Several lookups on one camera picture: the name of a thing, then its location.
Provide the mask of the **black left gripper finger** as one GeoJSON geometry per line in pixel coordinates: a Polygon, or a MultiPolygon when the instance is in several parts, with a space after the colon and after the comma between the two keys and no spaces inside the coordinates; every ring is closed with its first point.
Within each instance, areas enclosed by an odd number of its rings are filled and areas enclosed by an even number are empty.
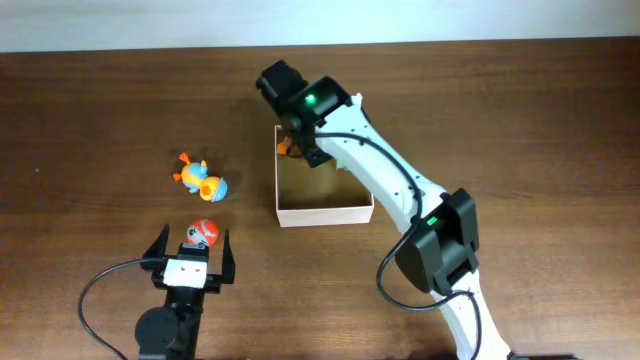
{"type": "Polygon", "coordinates": [[[221,282],[223,284],[233,284],[235,281],[235,259],[230,244],[230,230],[225,230],[224,248],[221,263],[221,282]]]}
{"type": "Polygon", "coordinates": [[[169,239],[170,226],[165,224],[157,239],[144,252],[143,259],[163,258],[165,256],[166,247],[169,239]]]}

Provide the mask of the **brown plush chicken toy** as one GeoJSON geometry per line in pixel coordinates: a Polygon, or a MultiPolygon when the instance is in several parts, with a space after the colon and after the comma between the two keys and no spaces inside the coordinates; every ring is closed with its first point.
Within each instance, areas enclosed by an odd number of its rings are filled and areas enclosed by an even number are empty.
{"type": "Polygon", "coordinates": [[[294,139],[287,133],[279,133],[276,144],[276,152],[279,156],[301,158],[303,153],[294,139]]]}

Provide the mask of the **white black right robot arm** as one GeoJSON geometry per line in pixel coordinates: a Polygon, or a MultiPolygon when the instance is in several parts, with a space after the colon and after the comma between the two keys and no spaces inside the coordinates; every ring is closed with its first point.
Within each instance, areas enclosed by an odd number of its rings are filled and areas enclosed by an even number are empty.
{"type": "Polygon", "coordinates": [[[440,311],[460,359],[514,358],[481,291],[471,195],[449,192],[412,167],[374,129],[362,95],[328,76],[309,83],[278,61],[256,88],[310,167],[342,163],[394,221],[402,236],[376,273],[382,297],[408,312],[440,311]]]}

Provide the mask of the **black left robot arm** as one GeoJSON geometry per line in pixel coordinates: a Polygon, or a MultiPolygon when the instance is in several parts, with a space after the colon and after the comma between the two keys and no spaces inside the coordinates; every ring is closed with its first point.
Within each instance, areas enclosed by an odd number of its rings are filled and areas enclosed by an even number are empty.
{"type": "Polygon", "coordinates": [[[230,234],[224,233],[221,272],[208,270],[210,247],[183,243],[175,255],[166,247],[170,227],[143,254],[141,268],[151,274],[155,288],[166,292],[164,304],[144,312],[135,327],[142,360],[193,359],[196,353],[204,298],[218,294],[235,280],[230,234]]]}

